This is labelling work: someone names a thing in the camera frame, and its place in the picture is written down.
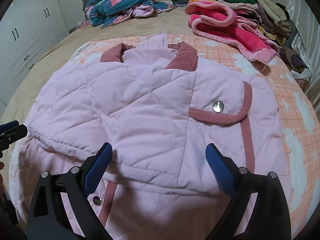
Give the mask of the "pink quilted jacket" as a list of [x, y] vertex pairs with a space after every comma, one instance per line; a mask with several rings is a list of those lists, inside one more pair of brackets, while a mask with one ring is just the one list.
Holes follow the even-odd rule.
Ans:
[[113, 159], [91, 207], [114, 239], [203, 239], [228, 197], [206, 161], [208, 144], [250, 172], [291, 184], [279, 107], [269, 83], [167, 35], [67, 62], [42, 87], [10, 181], [26, 226], [41, 172], [81, 165], [105, 142]]

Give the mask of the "bag of mixed clothes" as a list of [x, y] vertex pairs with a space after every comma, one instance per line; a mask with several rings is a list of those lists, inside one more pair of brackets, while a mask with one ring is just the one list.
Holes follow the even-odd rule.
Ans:
[[300, 55], [293, 49], [283, 46], [279, 52], [280, 58], [287, 65], [294, 79], [310, 79], [312, 73]]

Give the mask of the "pile of folded clothes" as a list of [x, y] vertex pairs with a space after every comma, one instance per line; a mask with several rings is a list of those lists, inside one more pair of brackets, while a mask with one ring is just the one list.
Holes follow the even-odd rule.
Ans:
[[291, 46], [297, 28], [284, 5], [270, 0], [219, 0], [238, 16], [258, 25], [259, 31], [280, 47]]

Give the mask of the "peach white checked blanket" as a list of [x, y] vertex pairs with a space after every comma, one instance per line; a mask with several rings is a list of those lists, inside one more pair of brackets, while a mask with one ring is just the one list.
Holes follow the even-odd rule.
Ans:
[[269, 84], [284, 132], [284, 150], [291, 183], [289, 211], [292, 237], [297, 237], [314, 219], [319, 202], [319, 122], [310, 100], [284, 62], [274, 57], [267, 65], [268, 73], [260, 73], [235, 48], [203, 37], [169, 34], [162, 43], [186, 42], [198, 51], [199, 57], [222, 65], [246, 77]]

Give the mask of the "white wardrobe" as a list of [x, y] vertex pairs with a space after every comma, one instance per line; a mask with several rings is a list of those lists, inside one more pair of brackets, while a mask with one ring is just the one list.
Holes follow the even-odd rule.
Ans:
[[58, 0], [13, 0], [1, 19], [1, 112], [40, 58], [69, 31]]

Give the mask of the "blue flamingo print quilt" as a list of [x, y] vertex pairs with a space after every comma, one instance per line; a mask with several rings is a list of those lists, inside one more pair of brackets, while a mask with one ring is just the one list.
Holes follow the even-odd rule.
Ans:
[[174, 9], [171, 0], [89, 0], [84, 13], [93, 27], [106, 28], [132, 18], [150, 18]]

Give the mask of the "white satin curtain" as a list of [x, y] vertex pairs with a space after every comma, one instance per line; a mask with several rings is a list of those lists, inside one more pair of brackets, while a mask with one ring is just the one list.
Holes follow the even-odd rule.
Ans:
[[305, 90], [313, 108], [319, 114], [319, 22], [305, 0], [287, 0], [287, 10], [298, 34], [293, 48], [311, 70], [311, 80]]

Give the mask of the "bright pink fleece blanket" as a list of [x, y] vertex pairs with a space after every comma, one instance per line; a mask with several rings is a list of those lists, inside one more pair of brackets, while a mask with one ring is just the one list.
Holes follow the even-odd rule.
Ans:
[[224, 3], [190, 0], [185, 13], [195, 35], [234, 46], [248, 61], [268, 64], [279, 53], [277, 44], [264, 36], [256, 23], [238, 16]]

